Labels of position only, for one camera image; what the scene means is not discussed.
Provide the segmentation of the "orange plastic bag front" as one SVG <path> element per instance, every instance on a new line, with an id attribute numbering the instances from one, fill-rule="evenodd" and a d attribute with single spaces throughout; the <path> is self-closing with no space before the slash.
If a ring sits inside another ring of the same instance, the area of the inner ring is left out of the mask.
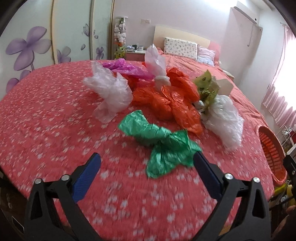
<path id="1" fill-rule="evenodd" d="M 196 135 L 203 132 L 200 114 L 180 88 L 162 86 L 158 92 L 154 87 L 139 87 L 133 92 L 132 103 L 149 107 L 159 120 L 174 120 L 188 132 Z"/>

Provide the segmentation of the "white air conditioner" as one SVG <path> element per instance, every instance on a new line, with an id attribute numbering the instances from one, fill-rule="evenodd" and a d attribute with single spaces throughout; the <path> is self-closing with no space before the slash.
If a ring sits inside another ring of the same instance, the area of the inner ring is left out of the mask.
<path id="1" fill-rule="evenodd" d="M 254 15 L 254 13 L 247 9 L 246 11 L 244 9 L 241 9 L 237 6 L 233 7 L 236 11 L 240 12 L 242 15 L 244 15 L 248 20 L 250 20 L 254 25 L 257 25 L 257 17 Z"/>

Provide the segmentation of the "orange plastic bag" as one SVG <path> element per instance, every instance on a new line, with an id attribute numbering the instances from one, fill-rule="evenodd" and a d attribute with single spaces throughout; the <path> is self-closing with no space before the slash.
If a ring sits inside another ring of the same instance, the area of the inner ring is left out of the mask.
<path id="1" fill-rule="evenodd" d="M 184 97 L 192 103 L 200 100 L 197 86 L 179 69 L 173 67 L 166 70 L 166 76 L 170 78 L 171 86 L 181 90 Z"/>
<path id="2" fill-rule="evenodd" d="M 158 92 L 154 87 L 139 87 L 133 92 L 132 103 L 149 107 L 159 120 L 174 120 L 188 132 L 196 135 L 203 132 L 200 114 L 180 88 L 162 86 Z"/>

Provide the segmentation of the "pink left nightstand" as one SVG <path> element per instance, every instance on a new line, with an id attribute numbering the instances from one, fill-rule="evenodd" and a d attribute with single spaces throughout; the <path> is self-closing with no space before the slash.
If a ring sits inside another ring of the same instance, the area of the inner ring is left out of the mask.
<path id="1" fill-rule="evenodd" d="M 127 61 L 144 61 L 145 50 L 143 51 L 127 51 L 125 53 L 125 59 Z"/>

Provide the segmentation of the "pink window curtain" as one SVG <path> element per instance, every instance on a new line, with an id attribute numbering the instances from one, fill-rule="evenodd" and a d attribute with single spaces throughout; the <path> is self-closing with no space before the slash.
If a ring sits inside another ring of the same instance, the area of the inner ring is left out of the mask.
<path id="1" fill-rule="evenodd" d="M 295 126 L 295 35 L 287 25 L 280 61 L 262 105 L 279 127 Z"/>

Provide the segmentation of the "yellow-green paw print bag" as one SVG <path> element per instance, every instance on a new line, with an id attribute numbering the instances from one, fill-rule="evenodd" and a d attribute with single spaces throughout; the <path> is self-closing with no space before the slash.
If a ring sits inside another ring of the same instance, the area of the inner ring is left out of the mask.
<path id="1" fill-rule="evenodd" d="M 200 100 L 196 101 L 194 106 L 198 111 L 205 111 L 214 102 L 220 87 L 209 70 L 196 77 L 193 83 L 196 85 L 200 96 Z"/>

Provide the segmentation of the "orange plastic laundry basket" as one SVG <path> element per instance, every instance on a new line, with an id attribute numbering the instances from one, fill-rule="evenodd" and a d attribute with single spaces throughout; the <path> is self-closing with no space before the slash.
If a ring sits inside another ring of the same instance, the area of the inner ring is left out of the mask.
<path id="1" fill-rule="evenodd" d="M 271 169 L 271 176 L 275 187 L 282 186 L 287 179 L 287 171 L 283 166 L 284 150 L 272 130 L 266 126 L 258 128 L 260 143 Z"/>

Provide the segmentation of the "plush toy display tube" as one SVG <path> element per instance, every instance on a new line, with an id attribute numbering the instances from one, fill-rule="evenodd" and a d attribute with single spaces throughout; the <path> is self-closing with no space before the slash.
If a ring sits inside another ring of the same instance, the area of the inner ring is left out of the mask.
<path id="1" fill-rule="evenodd" d="M 125 16 L 118 16 L 115 18 L 115 24 L 114 24 L 114 29 L 113 29 L 114 59 L 120 59 L 125 56 L 126 20 L 127 20 L 127 17 L 125 17 Z"/>

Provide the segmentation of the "orange plastic bag rear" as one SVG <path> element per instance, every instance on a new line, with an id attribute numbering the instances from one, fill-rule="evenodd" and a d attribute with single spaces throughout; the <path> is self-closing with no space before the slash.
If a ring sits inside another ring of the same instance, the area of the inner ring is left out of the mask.
<path id="1" fill-rule="evenodd" d="M 197 86 L 179 69 L 173 67 L 166 70 L 166 76 L 170 78 L 171 86 L 181 90 L 184 97 L 192 103 L 200 100 Z"/>

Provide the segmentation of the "clear bubble plastic bag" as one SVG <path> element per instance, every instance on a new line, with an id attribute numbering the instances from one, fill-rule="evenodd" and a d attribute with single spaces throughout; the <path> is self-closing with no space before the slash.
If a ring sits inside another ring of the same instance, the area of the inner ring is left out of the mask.
<path id="1" fill-rule="evenodd" d="M 241 146 L 244 119 L 229 96 L 217 95 L 202 114 L 202 121 L 220 138 L 225 149 L 234 151 Z"/>

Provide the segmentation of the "pale pink knotted bag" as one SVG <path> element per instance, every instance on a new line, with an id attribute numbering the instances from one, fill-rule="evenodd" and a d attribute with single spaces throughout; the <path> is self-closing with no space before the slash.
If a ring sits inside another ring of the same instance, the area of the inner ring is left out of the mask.
<path id="1" fill-rule="evenodd" d="M 166 72 L 166 59 L 159 54 L 154 44 L 147 48 L 144 61 L 148 72 L 154 76 L 155 88 L 158 92 L 161 92 L 163 86 L 171 86 Z"/>

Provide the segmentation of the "beige wooden headboard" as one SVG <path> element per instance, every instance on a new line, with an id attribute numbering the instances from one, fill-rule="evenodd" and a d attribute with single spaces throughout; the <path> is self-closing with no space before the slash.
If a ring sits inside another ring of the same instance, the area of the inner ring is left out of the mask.
<path id="1" fill-rule="evenodd" d="M 188 33 L 182 30 L 178 30 L 178 29 L 174 29 L 174 28 L 170 28 L 162 25 L 156 25 L 154 29 L 153 44 L 156 47 L 163 49 L 165 37 L 185 40 L 189 42 L 195 42 L 205 48 L 208 48 L 211 43 L 210 40 L 192 33 Z"/>

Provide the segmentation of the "floral white pillow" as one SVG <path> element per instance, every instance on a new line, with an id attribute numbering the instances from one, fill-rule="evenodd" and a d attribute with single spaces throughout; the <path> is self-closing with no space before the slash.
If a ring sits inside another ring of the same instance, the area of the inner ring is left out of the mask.
<path id="1" fill-rule="evenodd" d="M 164 53 L 196 60 L 198 56 L 198 44 L 186 40 L 165 37 Z"/>

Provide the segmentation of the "pink striped pillow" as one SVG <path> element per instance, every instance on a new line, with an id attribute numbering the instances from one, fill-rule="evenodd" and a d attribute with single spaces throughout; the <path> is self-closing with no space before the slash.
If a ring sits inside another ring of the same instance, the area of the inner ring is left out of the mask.
<path id="1" fill-rule="evenodd" d="M 198 46 L 198 54 L 197 61 L 202 64 L 207 64 L 209 66 L 214 67 L 214 59 L 216 52 L 213 50 L 209 50 L 202 46 Z"/>

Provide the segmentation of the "magenta plastic bag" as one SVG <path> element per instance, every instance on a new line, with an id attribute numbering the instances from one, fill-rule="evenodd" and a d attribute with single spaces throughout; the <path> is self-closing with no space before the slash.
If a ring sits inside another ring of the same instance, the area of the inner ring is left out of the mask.
<path id="1" fill-rule="evenodd" d="M 102 63 L 104 68 L 120 73 L 121 75 L 133 76 L 139 79 L 144 79 L 146 81 L 151 81 L 154 79 L 154 76 L 148 72 L 147 68 L 142 65 L 134 65 L 129 63 L 124 58 L 119 58 L 117 60 L 109 60 Z"/>

